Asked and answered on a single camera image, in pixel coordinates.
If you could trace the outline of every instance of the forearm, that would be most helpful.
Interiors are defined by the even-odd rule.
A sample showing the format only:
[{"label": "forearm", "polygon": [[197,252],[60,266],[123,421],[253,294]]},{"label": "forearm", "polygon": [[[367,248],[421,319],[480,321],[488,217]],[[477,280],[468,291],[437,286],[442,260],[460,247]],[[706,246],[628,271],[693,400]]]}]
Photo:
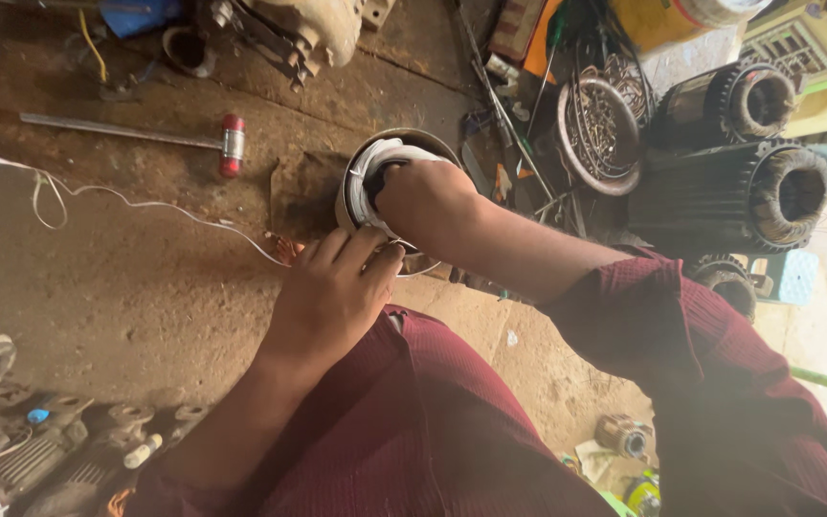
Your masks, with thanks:
[{"label": "forearm", "polygon": [[296,408],[320,380],[268,357],[251,366],[212,413],[161,459],[165,476],[195,488],[240,488],[257,469]]},{"label": "forearm", "polygon": [[568,236],[475,198],[462,230],[433,256],[537,303],[566,292],[590,271],[629,255]]}]

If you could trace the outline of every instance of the screwdriver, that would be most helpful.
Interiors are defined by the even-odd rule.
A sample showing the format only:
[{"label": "screwdriver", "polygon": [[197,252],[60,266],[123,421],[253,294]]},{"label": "screwdriver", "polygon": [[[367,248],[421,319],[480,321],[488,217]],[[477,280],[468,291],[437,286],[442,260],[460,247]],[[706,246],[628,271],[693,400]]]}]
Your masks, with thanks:
[{"label": "screwdriver", "polygon": [[528,130],[525,131],[525,138],[528,139],[531,136],[531,128],[535,125],[535,114],[537,113],[537,107],[541,104],[541,94],[544,93],[544,87],[548,84],[548,74],[550,74],[550,65],[554,63],[554,53],[557,52],[557,46],[560,44],[560,36],[563,35],[563,26],[566,25],[566,16],[564,12],[566,11],[566,7],[570,3],[570,0],[564,0],[558,7],[557,10],[554,11],[553,16],[550,17],[550,21],[548,22],[548,37],[545,43],[547,43],[547,47],[550,48],[550,54],[548,55],[548,67],[544,71],[544,76],[541,77],[541,88],[537,90],[537,99],[535,99],[535,106],[532,108],[531,111],[531,118],[528,119]]}]

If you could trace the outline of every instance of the blue cap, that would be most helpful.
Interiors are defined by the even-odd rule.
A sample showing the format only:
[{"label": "blue cap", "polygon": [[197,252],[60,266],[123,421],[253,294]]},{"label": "blue cap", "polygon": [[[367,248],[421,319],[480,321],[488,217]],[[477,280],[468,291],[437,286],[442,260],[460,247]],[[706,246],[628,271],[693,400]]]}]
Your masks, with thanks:
[{"label": "blue cap", "polygon": [[32,424],[39,424],[50,416],[50,411],[46,409],[31,409],[28,413],[28,421]]}]

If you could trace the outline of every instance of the yellow wire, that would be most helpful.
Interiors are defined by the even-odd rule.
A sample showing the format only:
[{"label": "yellow wire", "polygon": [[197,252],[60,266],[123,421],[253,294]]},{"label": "yellow wire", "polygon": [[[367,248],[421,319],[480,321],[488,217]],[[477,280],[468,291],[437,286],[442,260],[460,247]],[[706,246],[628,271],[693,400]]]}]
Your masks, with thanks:
[{"label": "yellow wire", "polygon": [[108,66],[104,65],[104,60],[101,58],[101,54],[98,53],[98,48],[95,47],[95,43],[91,41],[91,36],[88,36],[88,24],[85,23],[85,11],[82,9],[78,10],[78,21],[82,24],[82,34],[85,36],[85,41],[88,42],[88,46],[91,47],[91,52],[95,53],[95,57],[98,58],[98,64],[101,65],[101,82],[107,83]]}]

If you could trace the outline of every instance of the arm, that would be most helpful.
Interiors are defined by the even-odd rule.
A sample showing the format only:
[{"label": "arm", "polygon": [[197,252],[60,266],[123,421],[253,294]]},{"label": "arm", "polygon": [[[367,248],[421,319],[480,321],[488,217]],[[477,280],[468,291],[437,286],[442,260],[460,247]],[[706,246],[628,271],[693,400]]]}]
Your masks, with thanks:
[{"label": "arm", "polygon": [[385,184],[376,205],[398,235],[434,259],[539,303],[563,294],[596,268],[630,258],[493,204],[446,162],[395,166]]},{"label": "arm", "polygon": [[305,395],[391,299],[403,249],[385,247],[363,270],[386,240],[375,228],[352,238],[335,230],[305,248],[283,282],[269,331],[248,370],[212,413],[151,465],[156,475],[188,490],[227,493],[242,487]]},{"label": "arm", "polygon": [[457,169],[413,163],[376,202],[424,252],[545,303],[580,356],[653,399],[662,515],[827,515],[827,417],[717,294],[680,261],[631,258],[476,196]]}]

